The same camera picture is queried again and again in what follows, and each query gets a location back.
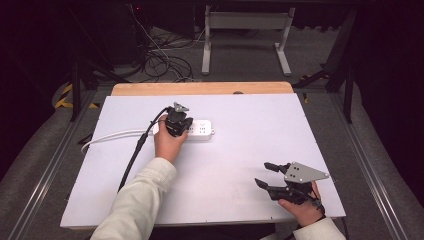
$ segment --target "gray carpet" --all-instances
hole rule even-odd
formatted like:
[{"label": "gray carpet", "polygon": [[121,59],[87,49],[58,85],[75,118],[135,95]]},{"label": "gray carpet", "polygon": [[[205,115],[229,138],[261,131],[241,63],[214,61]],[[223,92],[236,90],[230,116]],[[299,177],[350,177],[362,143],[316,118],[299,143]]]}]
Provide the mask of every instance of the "gray carpet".
[{"label": "gray carpet", "polygon": [[[198,43],[184,50],[166,51],[189,61],[194,79],[199,81],[289,81],[296,83],[299,77],[313,74],[324,63],[337,31],[325,33],[319,30],[297,30],[289,34],[286,56],[293,76],[284,77],[279,66],[273,43],[278,42],[280,32],[259,31],[256,35],[243,37],[233,33],[218,33],[212,39],[211,68],[208,76],[201,75],[203,45]],[[137,74],[130,78],[137,82],[146,76]],[[168,73],[159,81],[172,81],[174,73]],[[302,102],[312,131],[323,157],[335,181],[347,217],[350,239],[392,239],[390,229],[383,218],[364,174],[358,164],[352,142],[346,133],[343,119],[318,81],[303,89],[309,103]],[[102,103],[109,95],[113,83],[104,82],[99,87],[93,102]],[[27,204],[31,193],[42,177],[55,153],[56,147],[68,127],[71,109],[60,108],[31,138],[8,174],[0,183],[0,238],[7,239]],[[59,227],[66,207],[67,195],[71,192],[83,161],[77,142],[92,133],[100,109],[87,109],[81,123],[66,149],[61,166],[48,189],[44,201],[28,225],[24,239],[84,239],[91,230],[73,231]],[[374,170],[384,184],[406,237],[424,239],[424,211],[394,168],[384,147],[361,107],[360,93],[355,88],[352,111],[353,127]],[[340,220],[335,220],[341,231]],[[295,223],[276,224],[280,237],[287,236]]]}]

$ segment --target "hand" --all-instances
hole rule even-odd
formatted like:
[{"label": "hand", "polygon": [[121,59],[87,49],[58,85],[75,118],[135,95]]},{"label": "hand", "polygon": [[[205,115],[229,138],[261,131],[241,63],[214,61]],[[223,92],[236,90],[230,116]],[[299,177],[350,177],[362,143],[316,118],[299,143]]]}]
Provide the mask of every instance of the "hand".
[{"label": "hand", "polygon": [[[312,182],[312,189],[314,191],[311,193],[311,196],[321,199],[315,181]],[[312,223],[315,223],[324,215],[321,210],[317,208],[317,206],[312,205],[311,201],[306,201],[301,205],[297,205],[287,200],[280,199],[278,200],[278,204],[293,214],[296,217],[299,225],[302,227],[306,227]]]},{"label": "hand", "polygon": [[187,139],[187,131],[179,137],[173,137],[166,130],[165,119],[167,115],[159,118],[158,125],[159,131],[155,134],[155,156],[161,157],[173,163],[177,158],[181,146]]}]

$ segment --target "white sleeve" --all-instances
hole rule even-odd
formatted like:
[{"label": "white sleeve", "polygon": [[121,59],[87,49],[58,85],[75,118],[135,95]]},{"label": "white sleeve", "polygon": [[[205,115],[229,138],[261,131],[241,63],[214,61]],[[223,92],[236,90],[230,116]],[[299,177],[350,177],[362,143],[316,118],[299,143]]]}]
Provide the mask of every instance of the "white sleeve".
[{"label": "white sleeve", "polygon": [[152,232],[164,194],[177,170],[167,160],[154,158],[116,196],[109,216],[96,228],[96,239],[142,239]]},{"label": "white sleeve", "polygon": [[324,218],[314,224],[294,231],[293,234],[296,240],[346,239],[331,218]]}]

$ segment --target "metal frame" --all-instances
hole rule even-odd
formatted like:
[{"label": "metal frame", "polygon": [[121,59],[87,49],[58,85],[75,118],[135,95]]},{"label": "metal frame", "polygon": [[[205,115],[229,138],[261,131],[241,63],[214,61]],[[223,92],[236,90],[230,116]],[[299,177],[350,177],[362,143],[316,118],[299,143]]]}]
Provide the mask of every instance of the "metal frame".
[{"label": "metal frame", "polygon": [[210,12],[210,6],[205,11],[205,46],[203,49],[202,74],[208,75],[212,44],[210,30],[214,29],[283,29],[281,41],[275,43],[278,59],[285,76],[291,76],[291,70],[284,53],[295,8],[288,13],[241,13],[241,12]]}]

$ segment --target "white power strip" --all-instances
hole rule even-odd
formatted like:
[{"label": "white power strip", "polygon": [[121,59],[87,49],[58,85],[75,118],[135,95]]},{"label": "white power strip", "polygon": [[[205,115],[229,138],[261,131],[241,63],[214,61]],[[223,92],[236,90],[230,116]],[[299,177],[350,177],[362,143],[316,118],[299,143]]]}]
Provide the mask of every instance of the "white power strip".
[{"label": "white power strip", "polygon": [[[158,124],[153,126],[153,134],[159,131]],[[212,123],[209,120],[193,120],[190,128],[188,129],[187,141],[208,141],[215,134],[212,129]]]}]

